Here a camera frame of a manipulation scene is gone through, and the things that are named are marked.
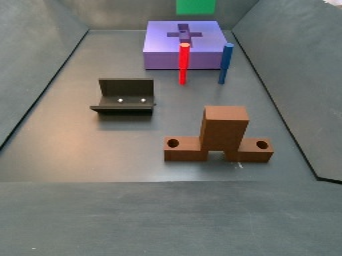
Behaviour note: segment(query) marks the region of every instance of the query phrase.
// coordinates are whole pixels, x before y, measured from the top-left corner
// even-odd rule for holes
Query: red peg
[[[179,84],[186,84],[190,58],[190,44],[179,44]]]

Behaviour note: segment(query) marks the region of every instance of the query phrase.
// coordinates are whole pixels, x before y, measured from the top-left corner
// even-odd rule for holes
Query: hole
[[[177,148],[179,145],[179,141],[177,139],[171,139],[167,141],[167,145],[170,148]]]
[[[262,140],[260,140],[260,141],[257,142],[257,146],[258,146],[258,148],[261,148],[261,149],[269,148],[269,144],[268,144],[265,141],[262,141]]]

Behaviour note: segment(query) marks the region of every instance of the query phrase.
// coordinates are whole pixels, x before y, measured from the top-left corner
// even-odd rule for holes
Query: green object
[[[177,0],[177,14],[214,14],[217,0]]]

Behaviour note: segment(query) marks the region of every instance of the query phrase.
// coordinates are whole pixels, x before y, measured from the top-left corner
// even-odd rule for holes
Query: purple block
[[[149,21],[145,68],[179,69],[179,44],[189,42],[189,69],[221,69],[228,40],[217,21]]]

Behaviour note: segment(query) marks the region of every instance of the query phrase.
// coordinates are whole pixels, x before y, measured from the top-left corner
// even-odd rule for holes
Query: wooden block
[[[269,162],[274,153],[268,138],[244,138],[238,151],[225,151],[230,162]]]
[[[165,161],[207,161],[209,151],[201,150],[199,137],[166,137]]]
[[[244,106],[206,106],[201,146],[210,151],[237,151],[250,122]]]

